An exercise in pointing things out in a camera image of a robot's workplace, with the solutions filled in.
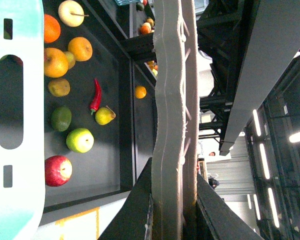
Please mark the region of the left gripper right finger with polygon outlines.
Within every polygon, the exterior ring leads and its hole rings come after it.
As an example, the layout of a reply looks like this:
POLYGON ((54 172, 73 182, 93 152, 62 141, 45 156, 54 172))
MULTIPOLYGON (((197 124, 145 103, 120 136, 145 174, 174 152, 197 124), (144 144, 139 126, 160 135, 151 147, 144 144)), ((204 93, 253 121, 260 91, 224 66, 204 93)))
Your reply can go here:
POLYGON ((213 190, 209 183, 197 174, 199 208, 215 240, 261 240, 213 190))

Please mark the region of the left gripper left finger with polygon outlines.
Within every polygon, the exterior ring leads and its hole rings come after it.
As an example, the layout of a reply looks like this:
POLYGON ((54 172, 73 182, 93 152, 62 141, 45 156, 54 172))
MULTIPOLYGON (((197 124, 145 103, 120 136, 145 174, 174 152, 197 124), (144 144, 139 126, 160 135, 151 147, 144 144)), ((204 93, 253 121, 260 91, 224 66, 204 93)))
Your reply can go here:
POLYGON ((122 208, 99 239, 151 240, 153 219, 152 158, 150 157, 122 208))

